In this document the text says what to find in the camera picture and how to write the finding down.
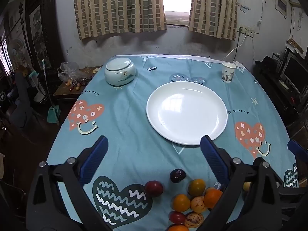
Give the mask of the green-orange tangerine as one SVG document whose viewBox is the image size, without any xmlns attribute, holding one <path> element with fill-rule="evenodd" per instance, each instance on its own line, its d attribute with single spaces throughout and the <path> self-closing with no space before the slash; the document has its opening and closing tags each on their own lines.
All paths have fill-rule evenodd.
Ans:
<svg viewBox="0 0 308 231">
<path fill-rule="evenodd" d="M 203 179 L 192 180 L 188 186 L 188 193 L 193 197 L 201 196 L 206 189 L 206 183 Z"/>
</svg>

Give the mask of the orange mandarin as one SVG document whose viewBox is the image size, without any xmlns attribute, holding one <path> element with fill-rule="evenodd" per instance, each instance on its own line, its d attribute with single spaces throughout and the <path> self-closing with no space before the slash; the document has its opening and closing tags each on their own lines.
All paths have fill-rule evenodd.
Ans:
<svg viewBox="0 0 308 231">
<path fill-rule="evenodd" d="M 178 194 L 174 197 L 172 202 L 173 210 L 177 212 L 185 212 L 191 206 L 191 201 L 185 194 Z"/>
</svg>

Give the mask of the dark purple plum with sticker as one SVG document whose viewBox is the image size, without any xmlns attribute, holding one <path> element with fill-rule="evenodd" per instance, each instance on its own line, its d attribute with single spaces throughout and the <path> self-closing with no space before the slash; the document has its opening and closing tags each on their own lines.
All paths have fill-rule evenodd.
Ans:
<svg viewBox="0 0 308 231">
<path fill-rule="evenodd" d="M 186 172 L 180 168 L 173 170 L 170 173 L 170 180 L 177 184 L 186 178 Z"/>
</svg>

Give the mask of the large bright orange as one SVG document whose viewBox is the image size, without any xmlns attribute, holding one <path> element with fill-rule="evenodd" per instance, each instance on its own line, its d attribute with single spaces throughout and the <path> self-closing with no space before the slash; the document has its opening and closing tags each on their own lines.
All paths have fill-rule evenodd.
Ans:
<svg viewBox="0 0 308 231">
<path fill-rule="evenodd" d="M 208 189 L 204 195 L 204 205 L 205 207 L 212 209 L 216 203 L 219 201 L 220 197 L 222 196 L 223 192 L 218 189 Z"/>
</svg>

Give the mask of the small red plum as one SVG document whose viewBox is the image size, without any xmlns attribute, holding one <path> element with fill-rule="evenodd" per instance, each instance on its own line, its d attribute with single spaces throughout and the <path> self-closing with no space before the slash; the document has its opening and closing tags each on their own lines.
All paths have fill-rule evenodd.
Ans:
<svg viewBox="0 0 308 231">
<path fill-rule="evenodd" d="M 181 212 L 178 212 L 178 211 L 172 211 L 170 214 L 169 214 L 169 220 L 173 223 L 173 224 L 176 224 L 176 225 L 181 225 L 185 222 L 185 215 Z"/>
</svg>

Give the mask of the computer monitor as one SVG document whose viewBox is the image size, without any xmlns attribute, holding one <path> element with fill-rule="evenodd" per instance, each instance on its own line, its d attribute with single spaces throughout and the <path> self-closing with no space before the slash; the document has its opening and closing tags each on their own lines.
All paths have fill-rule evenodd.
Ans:
<svg viewBox="0 0 308 231">
<path fill-rule="evenodd" d="M 307 69 L 294 54 L 289 53 L 280 77 L 298 94 L 302 94 L 307 87 Z"/>
</svg>

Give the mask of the orange fruit bottom edge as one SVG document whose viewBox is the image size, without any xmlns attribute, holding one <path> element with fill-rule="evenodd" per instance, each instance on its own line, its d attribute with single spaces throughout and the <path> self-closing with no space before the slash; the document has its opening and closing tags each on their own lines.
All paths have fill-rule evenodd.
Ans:
<svg viewBox="0 0 308 231">
<path fill-rule="evenodd" d="M 174 224 L 174 225 L 171 225 L 170 227 L 168 227 L 167 231 L 189 231 L 189 229 L 185 225 Z"/>
</svg>

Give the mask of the black hat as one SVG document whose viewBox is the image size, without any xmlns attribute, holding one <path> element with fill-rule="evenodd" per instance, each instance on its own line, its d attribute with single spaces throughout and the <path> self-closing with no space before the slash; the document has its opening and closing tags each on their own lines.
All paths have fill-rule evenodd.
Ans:
<svg viewBox="0 0 308 231">
<path fill-rule="evenodd" d="M 255 65 L 260 71 L 265 71 L 270 74 L 277 72 L 277 61 L 269 56 L 265 56 L 262 61 L 256 60 Z"/>
</svg>

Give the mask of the patterned paper cup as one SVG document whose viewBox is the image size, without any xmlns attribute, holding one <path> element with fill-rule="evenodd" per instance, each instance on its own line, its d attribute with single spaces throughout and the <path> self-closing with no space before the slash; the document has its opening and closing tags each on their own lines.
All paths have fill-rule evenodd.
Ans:
<svg viewBox="0 0 308 231">
<path fill-rule="evenodd" d="M 230 83 L 233 80 L 233 76 L 236 70 L 236 64 L 223 62 L 222 63 L 222 81 Z"/>
</svg>

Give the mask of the pale green lidded jar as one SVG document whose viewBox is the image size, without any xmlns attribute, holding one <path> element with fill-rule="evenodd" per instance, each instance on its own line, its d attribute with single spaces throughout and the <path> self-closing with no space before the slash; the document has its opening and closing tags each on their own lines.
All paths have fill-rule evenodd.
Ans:
<svg viewBox="0 0 308 231">
<path fill-rule="evenodd" d="M 128 84 L 136 76 L 135 64 L 127 57 L 117 57 L 106 64 L 104 76 L 112 86 Z"/>
</svg>

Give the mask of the standing fan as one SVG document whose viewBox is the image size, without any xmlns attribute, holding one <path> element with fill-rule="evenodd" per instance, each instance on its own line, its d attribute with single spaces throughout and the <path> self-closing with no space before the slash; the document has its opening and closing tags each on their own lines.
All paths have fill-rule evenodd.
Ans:
<svg viewBox="0 0 308 231">
<path fill-rule="evenodd" d="M 13 66 L 13 69 L 16 70 L 20 65 L 26 66 L 26 58 L 24 56 L 24 43 L 21 39 L 14 39 L 9 42 L 8 45 L 8 54 Z"/>
</svg>

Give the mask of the right checked curtain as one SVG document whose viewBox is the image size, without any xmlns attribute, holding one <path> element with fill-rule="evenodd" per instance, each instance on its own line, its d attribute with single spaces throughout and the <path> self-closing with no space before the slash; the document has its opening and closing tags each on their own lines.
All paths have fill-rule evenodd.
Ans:
<svg viewBox="0 0 308 231">
<path fill-rule="evenodd" d="M 192 0 L 188 30 L 234 41 L 238 22 L 238 0 Z"/>
</svg>

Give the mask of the checked curtain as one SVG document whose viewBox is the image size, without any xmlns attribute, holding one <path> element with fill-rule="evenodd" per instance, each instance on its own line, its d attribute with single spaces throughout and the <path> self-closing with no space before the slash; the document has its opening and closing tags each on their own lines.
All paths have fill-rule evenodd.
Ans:
<svg viewBox="0 0 308 231">
<path fill-rule="evenodd" d="M 166 30 L 163 0 L 74 0 L 79 39 Z"/>
<path fill-rule="evenodd" d="M 238 0 L 192 0 L 188 30 L 234 41 L 238 22 Z"/>
</svg>

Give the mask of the left checked curtain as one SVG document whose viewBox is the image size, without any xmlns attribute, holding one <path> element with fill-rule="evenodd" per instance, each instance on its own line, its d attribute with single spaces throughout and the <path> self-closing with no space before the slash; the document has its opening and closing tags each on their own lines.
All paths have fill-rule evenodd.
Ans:
<svg viewBox="0 0 308 231">
<path fill-rule="evenodd" d="M 74 0 L 79 39 L 166 30 L 163 0 Z"/>
</svg>

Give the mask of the wall power socket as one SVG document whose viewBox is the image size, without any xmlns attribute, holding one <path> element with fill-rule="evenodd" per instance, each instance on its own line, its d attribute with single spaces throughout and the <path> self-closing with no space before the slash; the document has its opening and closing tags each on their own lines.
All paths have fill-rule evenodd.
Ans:
<svg viewBox="0 0 308 231">
<path fill-rule="evenodd" d="M 254 29 L 251 28 L 251 27 L 246 27 L 246 26 L 239 26 L 238 28 L 238 32 L 240 34 L 244 34 L 244 35 L 247 35 L 248 37 L 251 37 L 253 38 L 254 37 Z"/>
</svg>

